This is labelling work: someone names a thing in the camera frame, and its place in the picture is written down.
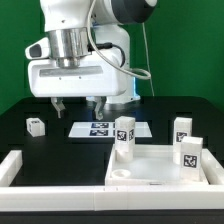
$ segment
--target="black table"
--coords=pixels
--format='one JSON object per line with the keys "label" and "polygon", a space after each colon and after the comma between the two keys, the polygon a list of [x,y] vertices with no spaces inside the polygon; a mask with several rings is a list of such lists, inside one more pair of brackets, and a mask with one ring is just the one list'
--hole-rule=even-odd
{"label": "black table", "polygon": [[[68,138],[73,122],[92,121],[92,108],[83,98],[64,99],[65,117],[57,118],[50,99],[23,99],[0,116],[0,161],[10,150],[23,151],[23,167],[13,186],[104,185],[112,138]],[[197,97],[145,97],[126,111],[104,111],[104,120],[134,116],[147,121],[152,138],[137,138],[136,144],[171,145],[176,117],[193,118],[192,135],[203,137],[217,160],[224,164],[224,114]],[[33,138],[26,119],[40,118],[46,136]],[[104,211],[0,213],[0,223],[216,223],[224,222],[224,210]]]}

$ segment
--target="white tray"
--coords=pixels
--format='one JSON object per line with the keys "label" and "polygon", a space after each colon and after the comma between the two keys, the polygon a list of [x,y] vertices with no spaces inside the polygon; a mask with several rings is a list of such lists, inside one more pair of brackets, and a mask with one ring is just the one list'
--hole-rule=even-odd
{"label": "white tray", "polygon": [[[119,171],[120,176],[115,175],[115,172]],[[135,145],[133,161],[129,163],[121,163],[116,160],[116,150],[113,146],[105,184],[115,186],[208,185],[208,181],[203,168],[200,169],[200,181],[180,179],[180,165],[173,163],[172,146]]]}
{"label": "white tray", "polygon": [[[155,150],[160,159],[172,150],[172,146],[139,147],[150,149],[148,157],[155,155]],[[0,187],[0,212],[224,209],[224,170],[207,149],[202,152],[202,167],[209,185],[152,182],[136,186]],[[0,172],[11,175],[11,166],[6,169],[10,172]]]}

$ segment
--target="small white block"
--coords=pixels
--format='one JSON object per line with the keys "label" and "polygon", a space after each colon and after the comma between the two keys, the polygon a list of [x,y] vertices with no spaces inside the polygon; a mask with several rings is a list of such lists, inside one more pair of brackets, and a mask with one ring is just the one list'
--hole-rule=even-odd
{"label": "small white block", "polygon": [[173,162],[180,165],[181,142],[185,136],[192,134],[192,119],[177,117],[174,121],[173,131]]}
{"label": "small white block", "polygon": [[181,143],[181,170],[182,179],[200,181],[202,138],[186,136]]}
{"label": "small white block", "polygon": [[135,118],[119,117],[115,120],[115,149],[130,152],[135,146]]}
{"label": "small white block", "polygon": [[45,125],[39,118],[28,118],[26,120],[27,131],[33,136],[45,135]]}

